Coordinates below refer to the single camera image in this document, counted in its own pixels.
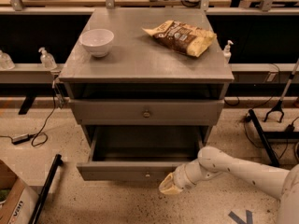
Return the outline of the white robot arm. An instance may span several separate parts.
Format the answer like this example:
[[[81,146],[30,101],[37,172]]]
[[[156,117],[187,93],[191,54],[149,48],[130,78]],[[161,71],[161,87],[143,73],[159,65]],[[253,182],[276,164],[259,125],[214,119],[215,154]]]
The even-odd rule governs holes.
[[[291,170],[229,156],[215,147],[203,147],[193,161],[179,165],[160,184],[165,195],[180,194],[200,181],[221,173],[238,177],[279,200],[277,224],[299,224],[299,165]]]

